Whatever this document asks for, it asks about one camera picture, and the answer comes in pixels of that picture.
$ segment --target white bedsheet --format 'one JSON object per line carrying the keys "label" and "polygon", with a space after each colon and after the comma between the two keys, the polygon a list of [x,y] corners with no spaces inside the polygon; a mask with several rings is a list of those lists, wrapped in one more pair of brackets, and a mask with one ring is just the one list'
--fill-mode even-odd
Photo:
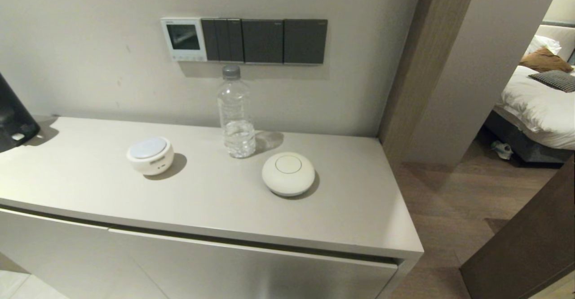
{"label": "white bedsheet", "polygon": [[575,150],[575,92],[561,92],[528,77],[536,73],[518,66],[496,105],[534,133],[526,133],[530,139],[552,148]]}

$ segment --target cabinet top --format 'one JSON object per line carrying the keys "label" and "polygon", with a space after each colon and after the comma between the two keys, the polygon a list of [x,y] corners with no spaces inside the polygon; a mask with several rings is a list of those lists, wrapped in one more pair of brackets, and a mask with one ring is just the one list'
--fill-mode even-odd
{"label": "cabinet top", "polygon": [[[231,158],[219,128],[69,117],[38,118],[44,138],[0,153],[0,205],[165,231],[354,254],[419,257],[423,247],[381,145],[367,137],[257,134]],[[130,145],[164,136],[174,164],[136,172]],[[271,155],[293,151],[316,169],[296,199],[261,179]]]}

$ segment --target white tile floor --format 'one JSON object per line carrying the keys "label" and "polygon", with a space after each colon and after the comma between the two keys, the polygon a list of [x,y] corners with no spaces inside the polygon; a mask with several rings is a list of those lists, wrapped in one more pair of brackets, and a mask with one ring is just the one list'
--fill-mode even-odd
{"label": "white tile floor", "polygon": [[34,275],[0,270],[0,299],[67,298]]}

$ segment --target cabinet door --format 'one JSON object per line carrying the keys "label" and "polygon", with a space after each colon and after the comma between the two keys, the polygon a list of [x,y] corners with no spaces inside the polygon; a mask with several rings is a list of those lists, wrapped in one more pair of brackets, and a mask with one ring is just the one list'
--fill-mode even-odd
{"label": "cabinet door", "polygon": [[170,299],[374,299],[397,266],[110,229]]}
{"label": "cabinet door", "polygon": [[107,228],[0,209],[0,252],[69,299],[165,299]]}

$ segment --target white round device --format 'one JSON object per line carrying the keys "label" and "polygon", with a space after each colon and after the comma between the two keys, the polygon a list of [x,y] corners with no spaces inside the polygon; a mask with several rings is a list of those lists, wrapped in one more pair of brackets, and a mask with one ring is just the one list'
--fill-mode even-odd
{"label": "white round device", "polygon": [[282,152],[267,159],[261,176],[273,193],[293,197],[308,191],[314,183],[316,172],[314,165],[303,155]]}
{"label": "white round device", "polygon": [[137,172],[155,176],[172,165],[174,148],[165,137],[154,137],[132,145],[126,156]]}

